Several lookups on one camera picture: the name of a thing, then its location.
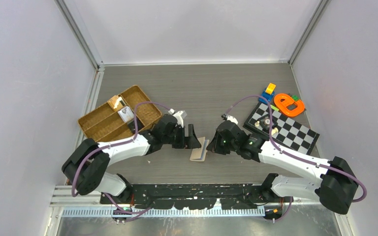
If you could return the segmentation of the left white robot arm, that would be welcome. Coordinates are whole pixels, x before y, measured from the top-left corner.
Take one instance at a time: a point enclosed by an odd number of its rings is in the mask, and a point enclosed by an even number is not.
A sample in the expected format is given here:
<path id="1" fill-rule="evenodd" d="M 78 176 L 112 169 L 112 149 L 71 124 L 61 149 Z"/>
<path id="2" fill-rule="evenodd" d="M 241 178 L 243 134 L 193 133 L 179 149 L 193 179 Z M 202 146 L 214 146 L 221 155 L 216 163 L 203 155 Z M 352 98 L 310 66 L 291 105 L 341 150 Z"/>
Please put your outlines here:
<path id="1" fill-rule="evenodd" d="M 151 154 L 171 145 L 174 149 L 196 149 L 198 141 L 193 124 L 184 126 L 179 114 L 164 115 L 150 130 L 136 136 L 111 142 L 84 140 L 62 165 L 62 172 L 72 183 L 72 195 L 87 195 L 93 191 L 112 196 L 118 203 L 127 203 L 132 195 L 130 183 L 120 174 L 106 170 L 112 164 Z"/>

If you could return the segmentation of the beige card holder wallet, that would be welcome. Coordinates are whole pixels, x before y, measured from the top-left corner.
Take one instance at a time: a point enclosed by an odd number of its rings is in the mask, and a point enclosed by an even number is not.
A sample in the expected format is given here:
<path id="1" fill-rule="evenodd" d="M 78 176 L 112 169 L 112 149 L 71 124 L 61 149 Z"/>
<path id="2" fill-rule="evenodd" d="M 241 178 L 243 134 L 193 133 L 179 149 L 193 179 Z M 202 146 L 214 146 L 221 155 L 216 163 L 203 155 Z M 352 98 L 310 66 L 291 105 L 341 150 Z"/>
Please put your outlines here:
<path id="1" fill-rule="evenodd" d="M 209 139 L 200 137 L 198 141 L 201 143 L 201 147 L 192 150 L 189 160 L 193 162 L 204 162 L 208 152 L 206 147 L 209 144 Z"/>

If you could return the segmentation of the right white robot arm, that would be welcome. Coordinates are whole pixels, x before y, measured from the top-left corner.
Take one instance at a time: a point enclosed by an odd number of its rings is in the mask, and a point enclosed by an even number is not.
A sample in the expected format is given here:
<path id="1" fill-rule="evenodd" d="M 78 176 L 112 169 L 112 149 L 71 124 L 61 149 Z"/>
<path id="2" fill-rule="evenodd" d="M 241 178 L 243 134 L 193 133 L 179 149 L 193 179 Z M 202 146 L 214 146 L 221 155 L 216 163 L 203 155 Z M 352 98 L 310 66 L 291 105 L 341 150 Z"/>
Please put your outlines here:
<path id="1" fill-rule="evenodd" d="M 289 178 L 270 173 L 262 183 L 261 195 L 268 202 L 278 197 L 299 197 L 319 201 L 328 210 L 347 214 L 360 184 L 346 160 L 312 157 L 285 149 L 261 135 L 246 134 L 229 120 L 216 129 L 208 151 L 226 155 L 237 153 L 246 160 L 270 164 L 297 175 Z"/>

